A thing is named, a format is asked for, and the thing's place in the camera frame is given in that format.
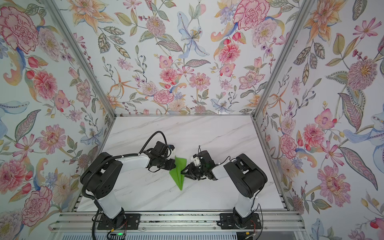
orange lily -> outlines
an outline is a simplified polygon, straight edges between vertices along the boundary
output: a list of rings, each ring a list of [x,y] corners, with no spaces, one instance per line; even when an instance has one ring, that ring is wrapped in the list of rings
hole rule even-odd
[[[277,104],[279,104],[281,114],[283,114],[283,111],[281,109],[281,102],[285,103],[285,101],[281,97],[284,95],[285,90],[287,90],[287,87],[288,87],[288,84],[285,87],[284,91],[280,94],[280,96],[278,96],[277,94],[272,94],[271,96],[269,96],[269,97],[273,97],[273,100],[275,101],[275,102],[272,103],[274,105],[272,107],[270,107],[270,108],[274,108]]]
[[[126,83],[128,83],[128,82],[130,82],[130,81],[121,82],[121,77],[120,77],[120,74],[119,74],[119,72],[117,71],[117,69],[116,69],[116,72],[118,73],[119,82],[116,83],[115,85],[112,85],[111,90],[109,91],[109,93],[112,92],[112,89],[113,89],[113,88],[115,88],[115,90],[120,89],[118,96],[119,96],[120,93],[122,92],[122,95],[121,95],[121,97],[120,97],[120,98],[122,98],[122,96],[124,95],[124,87],[129,87],[129,88],[133,88],[133,89],[136,89],[136,88],[131,87],[131,86],[128,86],[128,85],[126,84]]]

black cable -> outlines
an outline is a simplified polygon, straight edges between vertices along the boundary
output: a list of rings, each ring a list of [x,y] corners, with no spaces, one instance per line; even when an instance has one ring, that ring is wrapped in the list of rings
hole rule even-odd
[[[156,131],[154,134],[152,134],[149,139],[146,141],[146,143],[144,144],[144,146],[141,148],[140,152],[139,152],[139,155],[144,151],[145,147],[147,146],[147,144],[149,143],[149,141],[153,138],[153,136],[155,136],[156,134],[158,133],[161,133],[161,135],[163,135],[163,138],[164,138],[164,143],[165,145],[168,145],[167,144],[167,139],[166,139],[166,136],[164,135],[164,133],[162,131]]]

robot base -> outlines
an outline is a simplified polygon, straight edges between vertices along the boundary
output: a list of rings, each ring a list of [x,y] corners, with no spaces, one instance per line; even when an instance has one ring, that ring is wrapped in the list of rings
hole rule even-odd
[[[253,213],[251,218],[245,222],[241,228],[235,224],[235,220],[233,218],[233,213],[220,214],[220,226],[221,229],[254,229],[255,226],[253,222],[256,224],[256,229],[261,229],[262,225],[260,222],[259,215],[257,213]]]

pink flower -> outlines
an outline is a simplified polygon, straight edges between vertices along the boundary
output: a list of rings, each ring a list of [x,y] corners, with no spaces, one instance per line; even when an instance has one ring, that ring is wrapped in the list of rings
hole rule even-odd
[[[166,33],[166,26],[159,17],[151,17],[148,19],[146,27],[148,28],[148,31],[156,37],[160,37]]]
[[[59,149],[65,146],[65,138],[66,136],[62,136],[65,131],[60,128],[58,124],[51,126],[47,126],[46,132],[43,130],[41,134],[44,137],[39,137],[37,142],[40,142],[40,149],[47,149],[46,154],[53,154],[55,152],[55,148]]]
[[[255,66],[255,68],[261,68],[262,67],[262,58],[261,57],[255,58],[254,66]]]
[[[54,61],[60,56],[60,44],[57,42],[53,32],[48,28],[39,30],[39,47]]]
[[[224,75],[224,76],[227,76],[227,77],[230,77],[233,73],[233,70],[235,69],[235,64],[234,63],[227,63],[225,64],[221,69],[220,69],[220,75]]]
[[[29,227],[42,219],[51,207],[52,191],[42,186],[39,191],[32,191],[22,210],[23,224]]]
[[[34,51],[38,43],[38,32],[31,18],[14,7],[0,9],[0,33],[7,44],[24,53]]]
[[[165,68],[161,71],[160,78],[167,83],[173,82],[177,78],[177,72],[173,68]]]
[[[251,88],[264,79],[264,74],[257,75],[255,72],[249,71],[245,76],[239,77],[240,89]]]
[[[121,67],[121,69],[125,68],[125,70],[130,70],[131,68],[133,68],[133,66],[130,63],[127,63],[127,61],[125,61],[122,58],[118,59],[118,65],[119,67]]]
[[[299,95],[299,91],[300,91],[300,77],[297,77],[293,80],[292,82],[292,92],[293,92],[293,95]]]
[[[136,9],[136,6],[138,6],[141,2],[136,2],[136,0],[126,0],[127,2],[124,2],[123,4],[127,6],[127,9],[130,7],[133,7]]]
[[[340,164],[341,166],[344,165],[344,163],[338,159],[337,157],[342,157],[343,155],[341,153],[335,152],[339,146],[337,144],[333,145],[331,148],[331,142],[327,141],[327,148],[325,148],[323,145],[321,145],[321,148],[326,153],[325,158],[328,159],[331,156],[331,160],[334,165],[337,165],[336,163]]]
[[[329,108],[325,109],[321,114],[317,115],[317,117],[314,118],[314,122],[319,124],[319,127],[322,129],[330,129],[335,126],[332,113]]]
[[[211,83],[209,82],[211,78],[206,76],[205,73],[192,73],[192,77],[189,78],[189,85],[191,87],[196,87],[198,90],[203,91],[204,89],[207,89],[207,86],[209,86]]]
[[[153,100],[160,104],[167,104],[173,101],[173,93],[170,93],[169,90],[160,90],[154,94]]]
[[[355,30],[358,31],[358,33],[353,33],[353,35],[360,35],[360,34],[362,34],[360,39],[363,39],[365,37],[365,35],[377,36],[377,33],[375,31],[372,31],[372,30],[374,30],[378,26],[381,26],[381,22],[378,22],[377,24],[372,26],[375,23],[375,21],[376,21],[376,18],[372,18],[372,20],[369,22],[369,24],[367,26],[367,21],[364,20],[362,22],[362,28],[360,26],[356,26]]]
[[[195,113],[197,114],[203,114],[205,112],[205,107],[203,105],[197,105],[195,107]]]
[[[74,78],[74,79],[77,79],[79,77],[79,75],[77,74],[77,72],[73,69],[73,68],[70,68],[70,70],[68,71],[68,73]]]
[[[220,86],[221,86],[221,88],[224,88],[224,90],[228,90],[228,89],[233,88],[227,79],[225,79],[224,81],[220,81]]]
[[[48,74],[47,71],[39,71],[33,80],[33,87],[37,90],[39,96],[46,100],[51,100],[57,91],[56,78],[52,73]]]
[[[184,74],[184,76],[186,77],[187,74],[191,74],[191,73],[194,71],[194,69],[189,70],[190,67],[188,67],[188,68],[186,69],[186,68],[183,66],[182,68],[183,68],[183,70],[181,70],[180,68],[177,69],[177,70],[179,71],[178,75],[183,75],[183,74]]]
[[[0,193],[15,191],[24,181],[26,167],[24,163],[15,159],[3,162],[0,167]]]
[[[349,69],[347,85],[352,90],[364,90],[369,87],[376,78],[377,64],[372,59],[357,61]]]
[[[240,56],[240,51],[238,45],[234,43],[227,44],[221,49],[219,60],[224,64],[232,63]]]
[[[76,39],[77,43],[79,43],[79,44],[85,43],[85,42],[83,42],[83,40],[84,40],[83,36],[77,37],[77,33],[73,33],[73,37]]]
[[[77,120],[80,121],[82,114],[83,112],[81,110],[70,110],[70,118],[74,122],[76,122]]]
[[[304,139],[311,147],[319,147],[325,140],[324,132],[315,123],[304,127]]]
[[[88,107],[91,101],[91,87],[89,86],[88,80],[85,79],[84,83],[77,84],[76,89],[78,92],[76,99],[83,102],[85,107]]]
[[[266,0],[242,0],[237,5],[233,22],[238,23],[239,30],[254,28],[264,21],[269,7]]]
[[[292,159],[296,157],[297,152],[295,151],[297,148],[297,145],[295,143],[295,140],[289,136],[288,134],[284,134],[280,138],[280,144],[281,144],[281,151],[285,154],[285,156],[289,159]]]
[[[318,170],[317,178],[321,180],[320,195],[328,197],[330,203],[333,203],[334,197],[335,204],[342,207],[345,202],[351,203],[351,196],[347,193],[351,190],[351,185],[344,182],[345,175],[338,175],[338,172],[339,169],[336,165],[333,168],[327,165],[324,167],[324,172],[321,169]]]
[[[58,110],[70,106],[68,98],[65,96],[65,93],[62,90],[59,90],[59,92],[55,96],[55,105]]]
[[[296,120],[293,120],[290,116],[287,116],[281,123],[281,130],[286,135],[291,135],[296,126]]]
[[[14,152],[14,153],[13,153],[13,156],[16,157],[16,156],[22,154],[21,159],[24,159],[24,158],[27,156],[27,154],[28,154],[29,152],[33,152],[33,149],[31,149],[31,147],[32,147],[32,145],[35,144],[35,142],[37,141],[37,139],[33,140],[34,137],[35,137],[34,134],[31,134],[31,135],[29,136],[29,140],[27,140],[27,138],[24,136],[24,137],[23,137],[23,143],[24,143],[24,145],[22,145],[21,143],[18,143],[18,142],[17,142],[17,143],[15,144],[15,147],[17,147],[17,148],[19,148],[19,149],[22,149],[22,150],[17,151],[17,152]]]
[[[277,42],[276,45],[283,45],[285,43],[285,41],[289,38],[289,36],[291,35],[290,32],[287,32],[287,34],[285,35],[285,37],[283,37],[282,35],[279,37],[281,42]]]
[[[160,56],[160,63],[159,63],[160,68],[162,68],[162,69],[163,68],[170,68],[172,66],[172,63],[173,63],[172,57],[169,56],[167,58],[166,56],[163,56],[163,55]]]
[[[252,31],[252,44],[254,47],[265,43],[270,40],[273,36],[277,27],[277,23],[272,19],[267,19],[260,23],[256,28]]]

pink peony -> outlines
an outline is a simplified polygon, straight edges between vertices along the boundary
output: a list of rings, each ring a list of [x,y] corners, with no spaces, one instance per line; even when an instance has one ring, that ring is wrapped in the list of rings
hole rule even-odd
[[[43,130],[41,134],[44,137],[39,137],[37,142],[40,142],[40,149],[47,149],[46,154],[53,154],[55,152],[55,148],[59,149],[65,146],[66,136],[62,136],[65,131],[60,128],[58,124],[51,126],[47,126],[46,132]]]
[[[266,0],[242,0],[237,5],[233,22],[238,23],[239,30],[254,28],[264,21],[269,7]]]
[[[169,90],[160,90],[154,94],[153,100],[160,104],[167,104],[173,101],[173,93],[170,93]]]
[[[285,154],[287,158],[292,159],[296,157],[297,152],[295,150],[297,145],[295,143],[295,140],[291,136],[289,136],[288,134],[284,134],[280,138],[280,144],[281,144],[281,151],[282,153]]]
[[[335,124],[332,120],[333,117],[329,108],[325,109],[321,114],[317,115],[317,117],[314,118],[314,122],[319,124],[319,127],[321,127],[322,129],[333,128]]]
[[[39,71],[33,79],[33,87],[37,90],[39,96],[46,100],[51,100],[57,91],[56,78],[52,73],[47,71]]]
[[[240,89],[251,88],[264,79],[264,74],[257,75],[255,72],[249,71],[245,76],[239,77]]]
[[[0,192],[15,191],[24,181],[26,168],[22,161],[11,159],[0,167]]]
[[[172,57],[166,57],[163,55],[160,56],[160,63],[159,63],[160,68],[162,69],[170,68],[172,66],[172,63],[173,63]]]
[[[277,27],[277,23],[272,19],[263,21],[260,25],[252,31],[252,44],[254,47],[265,43],[273,36]]]
[[[151,17],[148,19],[146,27],[148,28],[148,31],[156,37],[160,37],[166,33],[166,26],[159,17]]]
[[[0,33],[7,44],[26,54],[34,51],[38,43],[38,32],[31,18],[14,7],[0,9]]]
[[[232,63],[240,56],[240,51],[238,45],[234,43],[227,44],[221,49],[219,60],[224,64]]]
[[[23,224],[32,227],[42,219],[51,207],[51,199],[52,191],[46,186],[32,191],[22,210]]]
[[[227,63],[225,64],[221,69],[220,69],[220,75],[224,75],[227,77],[230,77],[233,73],[233,70],[235,69],[235,64],[234,63]]]
[[[351,203],[351,196],[347,193],[351,190],[350,184],[344,182],[344,174],[338,175],[339,169],[336,165],[332,167],[325,166],[324,172],[319,169],[317,178],[321,180],[320,195],[328,197],[328,201],[333,203],[333,197],[337,206],[342,207],[345,202]]]
[[[196,87],[198,90],[203,91],[204,89],[207,89],[207,86],[209,86],[211,83],[209,82],[211,78],[206,76],[205,73],[192,73],[192,77],[189,78],[189,85],[191,87]]]
[[[352,90],[364,90],[369,87],[376,78],[377,64],[372,59],[357,61],[349,69],[347,85]]]
[[[173,68],[163,69],[160,73],[160,78],[163,79],[164,82],[171,83],[177,78],[177,72]]]
[[[59,90],[59,92],[55,96],[55,105],[58,110],[70,106],[68,98],[65,96],[65,93],[62,90]]]
[[[281,130],[287,135],[291,135],[295,129],[296,120],[293,120],[290,116],[287,116],[281,123]]]
[[[85,107],[88,107],[91,101],[91,87],[89,86],[88,80],[85,79],[84,83],[77,84],[76,89],[78,92],[76,99],[83,102]]]
[[[320,147],[324,142],[324,132],[315,123],[304,127],[304,139],[311,147]]]

